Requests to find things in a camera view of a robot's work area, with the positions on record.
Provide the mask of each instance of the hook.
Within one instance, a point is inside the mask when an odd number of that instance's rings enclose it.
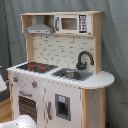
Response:
[[[35,37],[35,35],[34,35],[35,33],[33,33],[33,36]]]

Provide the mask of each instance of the faucet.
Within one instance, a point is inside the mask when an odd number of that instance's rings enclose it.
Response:
[[[93,60],[92,55],[91,55],[89,52],[87,52],[87,51],[82,51],[82,52],[79,54],[79,56],[78,56],[78,63],[77,63],[77,65],[76,65],[76,68],[77,68],[78,70],[86,69],[86,62],[85,62],[85,64],[82,64],[82,63],[81,63],[81,57],[82,57],[83,54],[88,55],[89,58],[90,58],[90,61],[91,61],[90,64],[91,64],[91,65],[94,65],[94,60]]]

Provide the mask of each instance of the knob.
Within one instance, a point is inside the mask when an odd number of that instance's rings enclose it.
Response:
[[[14,82],[18,82],[18,77],[14,77],[14,78],[13,78],[13,81],[14,81]]]
[[[35,81],[32,82],[32,86],[33,86],[33,88],[36,88],[37,87],[37,83]]]

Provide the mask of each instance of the cabinet door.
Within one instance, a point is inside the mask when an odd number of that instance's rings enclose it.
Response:
[[[82,128],[81,95],[81,89],[47,81],[47,128]]]

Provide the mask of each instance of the white backsplash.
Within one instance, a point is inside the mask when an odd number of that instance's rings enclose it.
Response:
[[[79,53],[88,51],[94,58],[94,39],[79,36],[35,35],[34,60],[39,63],[76,68]],[[94,70],[87,55],[82,56],[82,63],[87,62],[87,70]]]

